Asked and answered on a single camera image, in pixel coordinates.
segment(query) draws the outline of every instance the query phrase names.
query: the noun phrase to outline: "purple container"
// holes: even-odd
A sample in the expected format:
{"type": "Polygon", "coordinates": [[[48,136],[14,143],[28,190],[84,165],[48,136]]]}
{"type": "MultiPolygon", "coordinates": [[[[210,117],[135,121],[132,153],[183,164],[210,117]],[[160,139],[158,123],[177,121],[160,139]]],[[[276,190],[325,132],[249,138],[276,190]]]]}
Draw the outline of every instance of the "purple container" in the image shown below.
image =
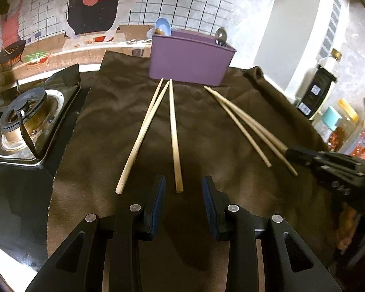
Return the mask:
{"type": "Polygon", "coordinates": [[[236,50],[218,46],[213,36],[172,31],[153,34],[149,76],[153,79],[220,85],[236,50]]]}

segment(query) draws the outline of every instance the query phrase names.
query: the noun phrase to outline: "black apron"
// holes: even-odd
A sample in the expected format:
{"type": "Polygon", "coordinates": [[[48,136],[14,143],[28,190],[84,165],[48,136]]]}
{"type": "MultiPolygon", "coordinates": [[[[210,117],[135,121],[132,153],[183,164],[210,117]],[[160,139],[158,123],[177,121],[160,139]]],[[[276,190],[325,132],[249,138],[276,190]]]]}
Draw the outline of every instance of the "black apron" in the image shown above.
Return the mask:
{"type": "Polygon", "coordinates": [[[87,6],[83,0],[69,0],[68,23],[76,35],[107,31],[116,17],[119,0],[99,0],[87,6]]]}

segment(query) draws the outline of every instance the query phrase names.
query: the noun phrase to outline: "plastic jar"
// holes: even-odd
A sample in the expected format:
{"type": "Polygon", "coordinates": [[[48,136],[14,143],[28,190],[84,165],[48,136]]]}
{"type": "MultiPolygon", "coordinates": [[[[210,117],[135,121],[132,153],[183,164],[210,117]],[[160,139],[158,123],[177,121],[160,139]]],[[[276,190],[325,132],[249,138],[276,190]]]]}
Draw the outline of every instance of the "plastic jar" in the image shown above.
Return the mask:
{"type": "Polygon", "coordinates": [[[359,116],[356,111],[346,102],[345,99],[338,100],[335,110],[341,115],[337,129],[333,131],[328,139],[328,147],[331,151],[339,151],[343,144],[349,140],[356,131],[359,116]]]}
{"type": "Polygon", "coordinates": [[[342,116],[333,107],[328,107],[323,115],[319,112],[312,122],[312,126],[327,143],[333,131],[337,129],[341,118],[342,116]]]}

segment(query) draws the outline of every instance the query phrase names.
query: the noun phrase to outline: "sticker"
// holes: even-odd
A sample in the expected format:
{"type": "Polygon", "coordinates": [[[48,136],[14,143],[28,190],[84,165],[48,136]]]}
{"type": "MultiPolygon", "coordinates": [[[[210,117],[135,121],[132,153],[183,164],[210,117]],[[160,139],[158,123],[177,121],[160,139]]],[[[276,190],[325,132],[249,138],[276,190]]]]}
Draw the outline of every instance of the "sticker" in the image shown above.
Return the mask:
{"type": "Polygon", "coordinates": [[[319,92],[320,92],[320,88],[315,84],[312,89],[311,89],[311,92],[315,95],[318,95],[319,92]]]}
{"type": "Polygon", "coordinates": [[[310,114],[311,110],[306,106],[303,102],[301,102],[298,106],[298,109],[302,111],[306,116],[310,114]]]}

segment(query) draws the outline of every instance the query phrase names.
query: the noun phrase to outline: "yellow lid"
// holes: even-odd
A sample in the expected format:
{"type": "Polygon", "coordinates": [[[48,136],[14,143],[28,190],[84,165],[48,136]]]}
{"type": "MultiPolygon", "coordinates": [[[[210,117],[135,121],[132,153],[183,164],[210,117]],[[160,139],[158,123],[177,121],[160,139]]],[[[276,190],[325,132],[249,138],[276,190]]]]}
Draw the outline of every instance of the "yellow lid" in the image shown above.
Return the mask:
{"type": "Polygon", "coordinates": [[[351,107],[349,103],[346,102],[345,99],[338,100],[339,106],[345,110],[347,114],[349,114],[349,117],[353,120],[354,123],[357,123],[360,119],[357,112],[354,111],[354,109],[351,107]]]}
{"type": "Polygon", "coordinates": [[[342,59],[342,54],[335,48],[333,48],[333,50],[331,51],[331,56],[333,56],[338,61],[340,61],[342,59]]]}

